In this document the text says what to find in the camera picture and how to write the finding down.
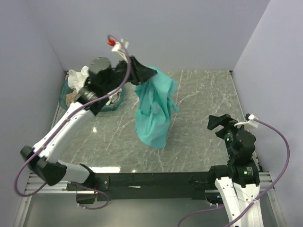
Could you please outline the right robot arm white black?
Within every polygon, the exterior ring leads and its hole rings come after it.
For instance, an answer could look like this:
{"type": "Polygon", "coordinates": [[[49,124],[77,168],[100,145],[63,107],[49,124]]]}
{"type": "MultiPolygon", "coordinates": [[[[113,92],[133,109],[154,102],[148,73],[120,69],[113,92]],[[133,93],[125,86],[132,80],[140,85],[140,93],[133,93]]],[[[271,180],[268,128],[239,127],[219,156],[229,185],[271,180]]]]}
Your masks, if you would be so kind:
{"type": "Polygon", "coordinates": [[[252,114],[246,118],[239,122],[229,114],[208,117],[209,130],[222,126],[215,134],[224,140],[229,158],[227,165],[210,168],[208,184],[219,191],[232,227],[262,227],[259,169],[252,158],[256,138],[249,132],[258,123],[252,114]]]}

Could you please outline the teal t shirt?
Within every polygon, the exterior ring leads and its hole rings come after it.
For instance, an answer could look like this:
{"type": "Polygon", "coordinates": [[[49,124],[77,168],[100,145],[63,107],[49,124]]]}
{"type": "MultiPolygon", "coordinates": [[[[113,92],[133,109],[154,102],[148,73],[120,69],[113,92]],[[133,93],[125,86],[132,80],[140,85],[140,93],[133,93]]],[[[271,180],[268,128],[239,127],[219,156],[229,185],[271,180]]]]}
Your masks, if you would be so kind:
{"type": "Polygon", "coordinates": [[[135,112],[135,131],[138,138],[151,148],[164,148],[172,117],[178,112],[173,95],[178,84],[156,67],[148,81],[135,88],[139,98],[139,108],[135,112]]]}

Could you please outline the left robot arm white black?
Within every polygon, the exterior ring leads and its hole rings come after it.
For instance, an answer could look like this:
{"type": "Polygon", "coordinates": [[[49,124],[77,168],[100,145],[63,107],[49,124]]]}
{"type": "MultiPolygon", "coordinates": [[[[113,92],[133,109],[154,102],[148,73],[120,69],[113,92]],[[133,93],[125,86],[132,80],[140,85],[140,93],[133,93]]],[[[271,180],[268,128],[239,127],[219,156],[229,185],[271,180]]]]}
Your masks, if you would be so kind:
{"type": "Polygon", "coordinates": [[[100,112],[110,92],[117,92],[127,82],[140,85],[156,74],[156,70],[140,64],[134,56],[114,68],[106,57],[94,59],[84,87],[61,120],[33,147],[22,148],[20,153],[29,169],[49,186],[66,180],[78,183],[84,190],[91,189],[96,184],[95,173],[84,164],[60,161],[61,154],[77,131],[100,112]]]}

